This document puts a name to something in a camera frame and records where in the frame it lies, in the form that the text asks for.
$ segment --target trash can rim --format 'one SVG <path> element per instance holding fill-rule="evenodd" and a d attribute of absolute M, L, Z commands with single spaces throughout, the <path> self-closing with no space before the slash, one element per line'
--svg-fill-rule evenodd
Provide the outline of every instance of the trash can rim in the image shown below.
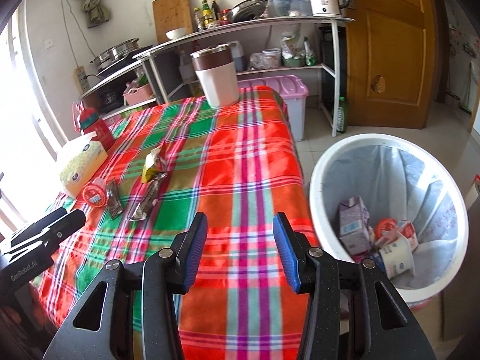
<path fill-rule="evenodd" d="M 322 197 L 322 180 L 332 163 L 348 150 L 370 145 L 397 147 L 428 164 L 443 181 L 450 192 L 458 220 L 458 238 L 454 258 L 450 262 L 443 277 L 435 283 L 419 289 L 398 289 L 398 292 L 407 303 L 423 302 L 440 293 L 455 277 L 465 257 L 469 239 L 468 218 L 465 203 L 460 190 L 452 176 L 444 166 L 426 150 L 405 139 L 386 134 L 359 134 L 344 138 L 328 148 L 317 161 L 310 181 L 310 212 L 315 233 L 322 248 L 338 260 L 350 261 L 351 257 L 345 251 L 327 218 Z"/>

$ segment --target wooden cutting board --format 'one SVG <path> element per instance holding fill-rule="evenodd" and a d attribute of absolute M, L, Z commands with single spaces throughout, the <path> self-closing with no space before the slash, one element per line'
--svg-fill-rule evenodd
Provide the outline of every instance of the wooden cutting board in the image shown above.
<path fill-rule="evenodd" d="M 187 34 L 194 31 L 190 0 L 155 0 L 152 5 L 159 44 L 167 42 L 169 38 L 165 33 L 176 28 L 185 27 Z"/>

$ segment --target pink storage bin lid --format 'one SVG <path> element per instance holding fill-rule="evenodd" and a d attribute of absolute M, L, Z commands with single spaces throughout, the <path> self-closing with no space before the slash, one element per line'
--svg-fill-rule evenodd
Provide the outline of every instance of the pink storage bin lid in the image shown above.
<path fill-rule="evenodd" d="M 238 82 L 239 88 L 249 88 L 260 85 L 266 85 L 272 88 L 284 100 L 308 96 L 308 88 L 297 76 L 274 76 L 262 79 L 244 79 Z"/>

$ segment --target light switch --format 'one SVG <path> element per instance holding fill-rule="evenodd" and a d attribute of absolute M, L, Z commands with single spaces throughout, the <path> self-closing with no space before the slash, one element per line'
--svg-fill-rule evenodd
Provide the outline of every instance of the light switch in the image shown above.
<path fill-rule="evenodd" d="M 45 39 L 43 43 L 45 44 L 45 49 L 49 49 L 55 45 L 53 39 Z"/>

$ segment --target tablecloth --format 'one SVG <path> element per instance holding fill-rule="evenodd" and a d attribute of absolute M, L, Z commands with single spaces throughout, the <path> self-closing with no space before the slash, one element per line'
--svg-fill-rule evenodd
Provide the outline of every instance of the tablecloth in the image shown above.
<path fill-rule="evenodd" d="M 305 295 L 287 285 L 272 233 L 284 211 L 316 244 L 302 170 L 282 106 L 268 87 L 241 90 L 240 101 L 212 109 L 204 97 L 142 110 L 113 126 L 117 137 L 94 177 L 119 184 L 124 206 L 137 204 L 146 155 L 166 145 L 169 177 L 149 218 L 112 220 L 107 210 L 59 195 L 52 209 L 82 209 L 84 228 L 61 244 L 54 266 L 34 281 L 60 325 L 111 259 L 142 261 L 188 229 L 197 211 L 208 235 L 194 285 L 175 297 L 185 358 L 294 359 Z M 140 297 L 134 306 L 140 330 Z"/>

